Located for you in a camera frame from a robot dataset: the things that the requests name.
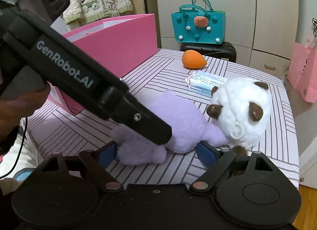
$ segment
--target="black suitcase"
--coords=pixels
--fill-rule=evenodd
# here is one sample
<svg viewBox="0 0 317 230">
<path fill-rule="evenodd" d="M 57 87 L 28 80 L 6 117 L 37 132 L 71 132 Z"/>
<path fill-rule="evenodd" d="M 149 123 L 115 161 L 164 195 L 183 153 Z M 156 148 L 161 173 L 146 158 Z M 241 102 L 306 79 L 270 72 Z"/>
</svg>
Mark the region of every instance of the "black suitcase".
<svg viewBox="0 0 317 230">
<path fill-rule="evenodd" d="M 186 50 L 195 50 L 202 55 L 224 58 L 234 63 L 237 60 L 236 49 L 229 42 L 223 42 L 222 44 L 182 43 L 180 51 Z"/>
</svg>

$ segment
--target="white and blue package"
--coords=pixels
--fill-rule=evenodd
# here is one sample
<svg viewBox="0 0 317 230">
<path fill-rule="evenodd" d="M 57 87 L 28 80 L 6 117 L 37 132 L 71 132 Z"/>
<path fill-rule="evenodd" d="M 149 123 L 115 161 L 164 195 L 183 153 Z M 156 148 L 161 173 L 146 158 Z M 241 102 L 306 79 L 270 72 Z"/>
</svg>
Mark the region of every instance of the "white and blue package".
<svg viewBox="0 0 317 230">
<path fill-rule="evenodd" d="M 211 98 L 211 90 L 214 86 L 219 87 L 225 83 L 228 78 L 206 73 L 203 71 L 195 71 L 185 79 L 190 91 Z"/>
</svg>

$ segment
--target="purple stuffed animal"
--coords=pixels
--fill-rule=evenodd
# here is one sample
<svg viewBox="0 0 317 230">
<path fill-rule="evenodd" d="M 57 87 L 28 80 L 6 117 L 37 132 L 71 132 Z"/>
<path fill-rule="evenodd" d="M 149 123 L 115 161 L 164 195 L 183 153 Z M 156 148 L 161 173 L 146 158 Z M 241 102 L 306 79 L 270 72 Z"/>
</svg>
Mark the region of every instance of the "purple stuffed animal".
<svg viewBox="0 0 317 230">
<path fill-rule="evenodd" d="M 200 141 L 208 141 L 214 147 L 228 143 L 220 128 L 207 122 L 191 100 L 178 97 L 172 91 L 163 93 L 148 109 L 172 127 L 172 138 L 167 144 L 158 146 L 125 125 L 118 126 L 112 138 L 119 145 L 118 158 L 122 164 L 160 164 L 166 159 L 166 148 L 186 153 L 196 148 Z"/>
</svg>

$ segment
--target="teal handbag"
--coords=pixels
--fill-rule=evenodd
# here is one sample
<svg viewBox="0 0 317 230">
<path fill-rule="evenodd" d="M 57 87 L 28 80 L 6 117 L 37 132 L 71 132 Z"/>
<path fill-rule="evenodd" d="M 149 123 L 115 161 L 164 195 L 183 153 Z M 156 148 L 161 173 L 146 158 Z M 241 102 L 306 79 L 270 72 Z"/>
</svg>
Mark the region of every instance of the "teal handbag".
<svg viewBox="0 0 317 230">
<path fill-rule="evenodd" d="M 214 11 L 210 1 L 206 0 L 210 10 L 200 6 L 180 6 L 180 11 L 172 14 L 175 38 L 178 42 L 221 44 L 226 27 L 226 15 L 222 11 Z"/>
</svg>

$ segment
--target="striped tablecloth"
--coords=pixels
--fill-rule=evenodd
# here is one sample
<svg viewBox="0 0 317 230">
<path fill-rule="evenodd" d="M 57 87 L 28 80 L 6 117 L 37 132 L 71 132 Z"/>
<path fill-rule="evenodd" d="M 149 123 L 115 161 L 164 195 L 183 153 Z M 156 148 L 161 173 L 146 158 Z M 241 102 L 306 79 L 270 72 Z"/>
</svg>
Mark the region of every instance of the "striped tablecloth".
<svg viewBox="0 0 317 230">
<path fill-rule="evenodd" d="M 193 70 L 183 67 L 183 52 L 159 49 L 153 57 L 127 74 L 123 80 L 130 86 L 130 92 L 143 104 L 148 104 L 166 90 L 194 102 L 205 113 L 210 99 L 188 90 L 185 78 Z M 229 79 L 252 77 L 269 84 L 272 93 L 273 111 L 265 135 L 253 148 L 260 150 L 298 187 L 299 158 L 296 131 L 289 100 L 280 79 L 267 73 L 227 62 L 205 57 L 207 66 L 202 70 Z M 43 158 L 55 151 L 65 156 L 75 155 L 85 149 L 98 149 L 111 140 L 111 131 L 117 126 L 113 121 L 104 121 L 84 110 L 74 116 L 47 100 L 43 107 L 29 118 L 29 135 L 36 142 Z M 118 161 L 107 170 L 125 186 L 136 184 L 191 184 L 205 168 L 197 159 L 195 151 L 185 155 L 168 152 L 167 160 L 161 165 L 128 167 Z"/>
</svg>

